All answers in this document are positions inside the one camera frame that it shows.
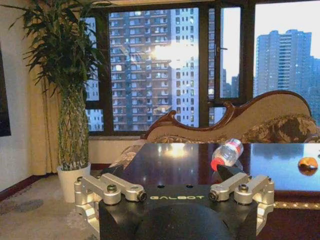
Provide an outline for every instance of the potted plant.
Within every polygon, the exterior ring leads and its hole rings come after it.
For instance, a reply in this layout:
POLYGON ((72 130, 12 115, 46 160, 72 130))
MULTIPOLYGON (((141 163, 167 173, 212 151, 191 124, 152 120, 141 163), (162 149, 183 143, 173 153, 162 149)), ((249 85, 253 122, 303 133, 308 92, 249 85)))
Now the potted plant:
POLYGON ((59 94, 57 171, 66 202, 74 202, 74 181, 90 174, 86 83, 104 65, 103 54, 90 40, 95 33, 85 22, 93 5, 32 0, 29 7, 2 6, 23 11, 19 18, 23 18, 25 36, 33 40, 26 53, 27 66, 30 71, 40 66, 35 84, 47 81, 54 86, 52 94, 59 94))

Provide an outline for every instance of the baseboard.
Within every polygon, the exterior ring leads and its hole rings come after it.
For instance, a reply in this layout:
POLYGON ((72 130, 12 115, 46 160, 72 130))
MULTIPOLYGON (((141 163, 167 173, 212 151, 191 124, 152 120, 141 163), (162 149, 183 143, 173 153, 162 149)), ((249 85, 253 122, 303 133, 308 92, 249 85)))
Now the baseboard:
POLYGON ((8 187, 5 190, 0 191, 0 202, 5 200, 6 198, 12 196, 13 194, 21 191, 22 189, 25 189, 29 185, 33 184, 34 182, 38 181, 39 179, 41 179, 45 176, 46 175, 44 175, 44 176, 32 175, 32 176, 26 178, 25 180, 22 180, 22 181, 16 183, 15 185, 8 187))
MULTIPOLYGON (((102 169, 108 168, 109 166, 110 166, 110 163, 91 163, 91 170, 102 170, 102 169)), ((0 191, 0 202, 14 195, 15 193, 21 191, 22 189, 25 189, 26 187, 33 184, 34 182, 55 174, 56 173, 47 173, 46 175, 41 175, 41 176, 32 175, 26 178, 25 180, 22 180, 16 183, 15 185, 6 188, 5 190, 0 191)))

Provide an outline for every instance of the bolt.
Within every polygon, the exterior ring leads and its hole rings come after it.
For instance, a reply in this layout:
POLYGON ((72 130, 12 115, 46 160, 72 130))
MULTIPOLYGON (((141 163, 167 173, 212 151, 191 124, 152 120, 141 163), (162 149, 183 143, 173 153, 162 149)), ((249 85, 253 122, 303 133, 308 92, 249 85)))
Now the bolt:
POLYGON ((218 195, 215 191, 209 193, 209 199, 213 202, 216 202, 218 200, 218 195))
POLYGON ((248 192, 249 190, 249 187, 244 183, 240 184, 238 188, 240 192, 248 192))
POLYGON ((145 191, 142 191, 137 197, 140 202, 144 202, 147 199, 147 194, 145 191))
POLYGON ((108 193, 114 193, 117 191, 117 186, 114 185, 114 184, 109 184, 107 187, 106 187, 106 190, 108 191, 108 193))

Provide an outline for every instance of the beige carpet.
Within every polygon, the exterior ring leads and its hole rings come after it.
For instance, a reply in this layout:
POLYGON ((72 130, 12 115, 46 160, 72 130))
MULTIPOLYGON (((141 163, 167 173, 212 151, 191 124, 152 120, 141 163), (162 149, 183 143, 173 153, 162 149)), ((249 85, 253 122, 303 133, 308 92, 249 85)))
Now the beige carpet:
POLYGON ((57 175, 0 202, 0 240, 95 240, 74 204, 63 200, 57 175))

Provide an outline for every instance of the chaise lounge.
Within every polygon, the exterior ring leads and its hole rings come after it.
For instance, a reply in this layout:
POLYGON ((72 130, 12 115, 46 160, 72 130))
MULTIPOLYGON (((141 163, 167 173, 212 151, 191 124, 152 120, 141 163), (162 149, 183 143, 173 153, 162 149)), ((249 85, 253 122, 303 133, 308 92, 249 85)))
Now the chaise lounge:
POLYGON ((320 131, 308 103, 291 91, 271 91, 241 106, 226 101, 226 112, 215 125, 189 127, 175 119, 172 110, 126 148, 111 167, 126 167, 146 143, 222 143, 236 138, 243 143, 319 142, 320 131))

